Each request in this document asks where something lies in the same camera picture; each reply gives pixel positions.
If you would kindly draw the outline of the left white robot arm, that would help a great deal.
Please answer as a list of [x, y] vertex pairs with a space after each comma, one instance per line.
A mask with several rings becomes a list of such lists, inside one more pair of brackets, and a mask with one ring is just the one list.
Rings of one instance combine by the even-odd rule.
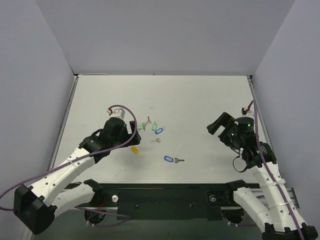
[[129, 123], [128, 133], [123, 117], [110, 117], [102, 129], [86, 137], [58, 167], [37, 177], [30, 186], [19, 185], [14, 191], [13, 213], [34, 234], [45, 231], [55, 217], [78, 205], [99, 205], [102, 187], [92, 179], [70, 191], [63, 191], [82, 172], [107, 157], [112, 150], [138, 145], [137, 121]]

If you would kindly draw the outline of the blue key tag with ring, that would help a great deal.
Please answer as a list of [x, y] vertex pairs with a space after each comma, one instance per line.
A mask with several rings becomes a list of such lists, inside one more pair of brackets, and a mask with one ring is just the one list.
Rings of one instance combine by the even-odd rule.
[[168, 155], [164, 156], [164, 160], [167, 162], [170, 162], [170, 163], [174, 162], [174, 158], [172, 158], [171, 156], [168, 156]]

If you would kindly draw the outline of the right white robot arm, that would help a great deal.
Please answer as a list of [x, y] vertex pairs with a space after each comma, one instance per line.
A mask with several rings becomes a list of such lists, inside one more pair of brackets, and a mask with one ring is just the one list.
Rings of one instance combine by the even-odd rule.
[[318, 232], [301, 217], [281, 177], [277, 159], [271, 147], [259, 140], [257, 126], [251, 117], [234, 118], [223, 112], [206, 128], [211, 135], [223, 127], [219, 140], [238, 151], [238, 158], [255, 177], [266, 204], [255, 196], [243, 180], [227, 183], [224, 201], [238, 204], [254, 220], [264, 240], [315, 240]]

